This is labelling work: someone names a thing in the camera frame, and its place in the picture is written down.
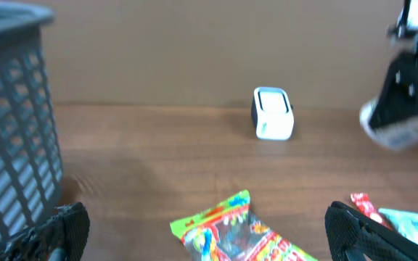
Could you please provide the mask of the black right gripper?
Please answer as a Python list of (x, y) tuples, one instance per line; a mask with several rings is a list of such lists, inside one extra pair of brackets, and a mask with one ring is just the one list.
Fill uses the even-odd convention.
[(414, 116), (418, 116), (418, 40), (415, 50), (401, 51), (390, 63), (369, 125), (383, 128)]

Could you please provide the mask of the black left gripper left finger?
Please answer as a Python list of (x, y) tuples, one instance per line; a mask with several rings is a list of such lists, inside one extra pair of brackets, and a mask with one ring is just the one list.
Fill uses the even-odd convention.
[(0, 261), (79, 261), (86, 248), (90, 219), (86, 207), (76, 202), (57, 208), (45, 222), (0, 242)]

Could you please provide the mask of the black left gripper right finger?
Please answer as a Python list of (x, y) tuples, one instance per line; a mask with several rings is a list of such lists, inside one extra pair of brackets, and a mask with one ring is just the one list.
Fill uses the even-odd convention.
[(334, 201), (324, 224), (333, 261), (418, 261), (418, 244)]

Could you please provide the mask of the small red candy bar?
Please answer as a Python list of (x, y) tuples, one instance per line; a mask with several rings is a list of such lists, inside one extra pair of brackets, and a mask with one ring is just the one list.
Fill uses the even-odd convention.
[(350, 198), (361, 214), (392, 230), (391, 225), (384, 219), (383, 216), (379, 214), (377, 209), (371, 203), (367, 193), (352, 193)]

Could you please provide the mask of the green Haribo candy bag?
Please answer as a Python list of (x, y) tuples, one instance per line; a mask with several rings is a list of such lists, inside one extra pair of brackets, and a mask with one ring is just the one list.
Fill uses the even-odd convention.
[(192, 260), (312, 261), (315, 258), (273, 231), (250, 211), (250, 193), (238, 192), (196, 215), (170, 223)]

